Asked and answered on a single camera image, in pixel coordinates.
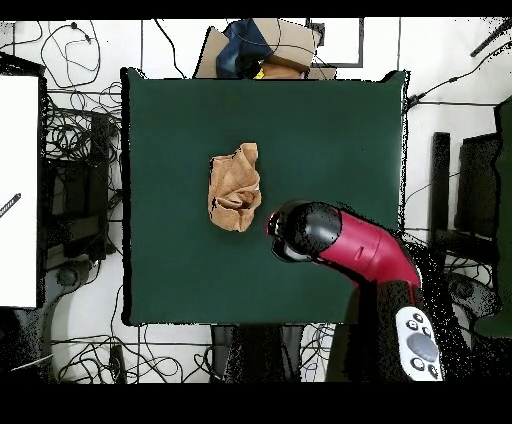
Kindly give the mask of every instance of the game controller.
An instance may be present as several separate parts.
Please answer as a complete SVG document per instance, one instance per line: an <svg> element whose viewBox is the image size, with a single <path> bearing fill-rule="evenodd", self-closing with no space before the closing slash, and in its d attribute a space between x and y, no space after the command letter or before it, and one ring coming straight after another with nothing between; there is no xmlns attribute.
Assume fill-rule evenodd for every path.
<svg viewBox="0 0 512 424"><path fill-rule="evenodd" d="M413 306L401 308L396 329L405 373L414 381L443 381L440 352L427 316Z"/></svg>

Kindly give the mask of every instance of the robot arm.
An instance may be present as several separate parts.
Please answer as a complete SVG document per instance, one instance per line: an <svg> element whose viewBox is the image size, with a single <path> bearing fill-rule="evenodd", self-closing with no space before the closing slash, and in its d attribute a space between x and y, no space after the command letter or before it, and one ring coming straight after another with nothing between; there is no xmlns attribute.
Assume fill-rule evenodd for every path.
<svg viewBox="0 0 512 424"><path fill-rule="evenodd" d="M365 356L362 379L442 380L421 273L399 240L347 210L307 201L288 202L274 212L267 234L279 259L327 266L360 290L362 335L354 349Z"/></svg>

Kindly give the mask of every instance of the green tabletop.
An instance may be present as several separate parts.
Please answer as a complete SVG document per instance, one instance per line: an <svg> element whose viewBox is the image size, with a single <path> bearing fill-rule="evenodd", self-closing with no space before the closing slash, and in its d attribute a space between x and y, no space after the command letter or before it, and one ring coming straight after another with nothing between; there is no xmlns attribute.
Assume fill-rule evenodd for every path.
<svg viewBox="0 0 512 424"><path fill-rule="evenodd" d="M123 81L130 323L342 322L351 282L279 261L265 222L283 202L306 199L398 227L405 73L383 82L148 80L128 69ZM209 162L246 141L258 145L263 200L246 232L228 232L208 217Z"/></svg>
<svg viewBox="0 0 512 424"><path fill-rule="evenodd" d="M512 337L512 97L496 107L495 116L503 143L496 159L500 181L496 231L500 259L496 280L503 308L495 316L478 320L475 329L485 336Z"/></svg>

